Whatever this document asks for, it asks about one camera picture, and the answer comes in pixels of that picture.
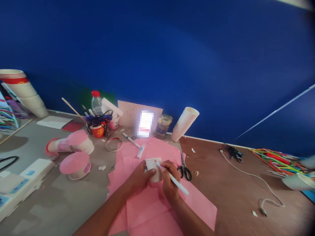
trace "black scissors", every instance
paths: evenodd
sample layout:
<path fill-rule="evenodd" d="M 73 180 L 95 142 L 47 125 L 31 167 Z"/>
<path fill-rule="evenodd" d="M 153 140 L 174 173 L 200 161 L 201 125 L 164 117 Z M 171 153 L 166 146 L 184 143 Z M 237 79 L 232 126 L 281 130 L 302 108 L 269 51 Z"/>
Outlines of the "black scissors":
<path fill-rule="evenodd" d="M 179 166 L 177 170 L 180 170 L 179 172 L 181 174 L 181 179 L 185 176 L 188 181 L 191 181 L 192 175 L 190 170 L 185 165 L 183 152 L 181 152 L 181 166 Z"/>

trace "brown table surface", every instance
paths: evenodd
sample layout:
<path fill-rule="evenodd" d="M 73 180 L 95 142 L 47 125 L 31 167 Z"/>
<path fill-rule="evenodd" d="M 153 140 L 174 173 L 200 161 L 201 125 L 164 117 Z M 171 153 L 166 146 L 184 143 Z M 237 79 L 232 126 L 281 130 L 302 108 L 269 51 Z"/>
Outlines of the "brown table surface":
<path fill-rule="evenodd" d="M 315 205 L 301 192 L 290 190 L 267 170 L 250 150 L 239 148 L 244 154 L 243 163 L 235 158 L 229 160 L 226 145 L 181 137 L 181 147 L 187 154 L 186 165 L 192 173 L 192 183 L 218 209 L 215 235 L 306 235 L 312 222 Z M 259 203 L 269 198 L 279 202 L 267 185 L 259 178 L 241 173 L 224 159 L 219 149 L 223 149 L 228 160 L 242 171 L 263 178 L 283 201 L 285 207 L 265 202 L 268 217 L 259 210 Z"/>

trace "white marker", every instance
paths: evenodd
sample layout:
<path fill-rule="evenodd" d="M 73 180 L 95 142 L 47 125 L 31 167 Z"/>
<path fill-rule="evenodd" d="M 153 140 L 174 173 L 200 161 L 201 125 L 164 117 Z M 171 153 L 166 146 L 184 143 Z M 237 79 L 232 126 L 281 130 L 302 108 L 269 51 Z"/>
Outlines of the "white marker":
<path fill-rule="evenodd" d="M 130 142 L 132 142 L 134 145 L 136 145 L 138 148 L 140 148 L 140 145 L 137 144 L 135 141 L 133 141 L 128 135 L 126 135 L 125 133 L 122 133 Z"/>
<path fill-rule="evenodd" d="M 138 158 L 138 159 L 141 158 L 142 153 L 143 153 L 143 151 L 144 151 L 144 147 L 145 147 L 145 144 L 142 144 L 142 145 L 141 145 L 141 148 L 140 148 L 140 150 L 139 150 L 139 153 L 138 153 L 138 155 L 137 155 L 137 158 Z"/>
<path fill-rule="evenodd" d="M 157 162 L 157 161 L 156 161 L 156 163 L 157 163 L 158 167 L 160 167 L 160 169 L 162 169 L 162 166 L 160 165 L 160 163 Z M 177 179 L 176 179 L 174 176 L 172 176 L 170 172 L 168 172 L 168 173 L 169 173 L 169 175 L 170 175 L 171 180 L 173 181 L 173 183 L 174 183 L 180 190 L 182 190 L 184 194 L 186 194 L 186 195 L 188 196 L 189 192 L 187 191 L 187 189 L 185 189 L 185 187 L 184 187 L 183 185 L 181 185 L 181 183 L 178 182 Z"/>

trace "marker pen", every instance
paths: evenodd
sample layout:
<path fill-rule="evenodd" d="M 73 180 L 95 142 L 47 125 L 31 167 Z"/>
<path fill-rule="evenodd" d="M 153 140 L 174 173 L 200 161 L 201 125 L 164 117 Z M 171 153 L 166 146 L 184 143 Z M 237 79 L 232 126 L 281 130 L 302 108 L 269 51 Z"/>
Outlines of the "marker pen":
<path fill-rule="evenodd" d="M 160 169 L 162 169 L 162 166 L 160 165 L 160 163 L 157 162 L 157 161 L 155 161 L 155 162 L 157 163 L 158 167 L 160 167 Z M 176 179 L 174 176 L 172 176 L 170 172 L 168 172 L 168 173 L 169 173 L 169 175 L 170 175 L 171 180 L 173 181 L 173 183 L 174 183 L 180 190 L 182 190 L 184 194 L 188 195 L 189 192 L 187 191 L 187 189 L 185 189 L 185 187 L 184 187 L 183 185 L 181 185 L 181 183 L 178 182 L 177 179 Z"/>
<path fill-rule="evenodd" d="M 125 133 L 122 133 L 130 142 L 132 142 L 134 145 L 136 145 L 138 148 L 140 148 L 140 145 L 137 144 L 135 141 L 133 141 L 128 135 L 126 135 Z"/>

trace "table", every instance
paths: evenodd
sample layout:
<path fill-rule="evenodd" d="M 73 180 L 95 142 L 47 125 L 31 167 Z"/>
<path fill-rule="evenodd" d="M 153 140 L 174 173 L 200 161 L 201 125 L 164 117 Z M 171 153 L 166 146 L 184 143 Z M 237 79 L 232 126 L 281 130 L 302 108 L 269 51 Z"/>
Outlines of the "table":
<path fill-rule="evenodd" d="M 63 113 L 51 115 L 74 118 L 77 116 Z M 53 138 L 66 138 L 70 133 L 59 129 L 37 125 L 40 120 L 34 118 L 17 134 L 0 145 L 0 158 L 19 156 L 20 159 L 6 170 L 20 174 L 38 158 L 49 159 L 45 155 L 45 146 Z M 120 137 L 129 142 L 119 132 L 132 133 L 132 128 L 118 127 L 112 137 Z M 107 174 L 114 164 L 116 153 L 105 149 L 102 139 L 90 139 L 95 146 L 90 154 L 91 172 L 79 181 L 72 181 L 59 171 L 60 162 L 70 153 L 61 154 L 56 168 L 53 168 L 44 178 L 39 190 L 34 191 L 18 208 L 0 223 L 1 235 L 31 236 L 31 235 L 72 235 L 106 200 L 109 184 Z M 172 142 L 180 149 L 180 143 Z M 104 171 L 98 166 L 106 165 Z M 117 235 L 128 235 L 122 232 Z"/>
<path fill-rule="evenodd" d="M 315 205 L 301 192 L 290 190 L 280 177 L 267 172 L 271 168 L 250 150 L 239 148 L 244 154 L 243 163 L 228 160 L 240 170 L 263 178 L 284 202 L 285 207 L 265 202 L 268 217 L 260 212 L 258 202 L 265 198 L 278 200 L 262 180 L 227 163 L 219 152 L 224 150 L 228 158 L 226 145 L 185 137 L 180 138 L 180 143 L 187 154 L 187 167 L 200 173 L 197 177 L 193 173 L 192 183 L 218 209 L 215 235 L 307 235 Z"/>
<path fill-rule="evenodd" d="M 53 115 L 80 121 L 78 117 L 62 113 Z M 20 174 L 36 159 L 47 158 L 44 150 L 49 140 L 69 135 L 68 132 L 39 126 L 37 120 L 0 146 L 0 158 L 20 157 L 8 171 Z M 112 137 L 122 137 L 121 129 L 118 128 Z M 42 187 L 0 223 L 1 235 L 71 235 L 105 202 L 109 184 L 107 174 L 115 163 L 116 154 L 107 152 L 101 139 L 91 137 L 91 140 L 95 145 L 90 155 L 91 173 L 80 181 L 71 181 L 60 173 L 58 166 L 53 168 L 44 178 Z M 276 200 L 275 197 L 268 193 L 267 186 L 260 179 L 245 175 L 226 162 L 218 151 L 220 148 L 226 150 L 223 144 L 185 137 L 179 142 L 169 141 L 179 149 L 182 147 L 187 154 L 189 169 L 200 172 L 197 177 L 193 173 L 192 183 L 218 208 L 215 235 L 304 235 L 315 210 L 314 204 L 301 192 L 289 190 L 278 177 L 267 172 L 268 166 L 249 150 L 240 148 L 244 154 L 242 164 L 235 160 L 231 162 L 241 170 L 265 179 L 286 205 L 276 207 L 265 203 L 268 217 L 259 211 L 258 201 L 263 198 Z M 67 155 L 62 154 L 58 163 Z M 98 170 L 98 166 L 103 165 L 107 168 Z"/>

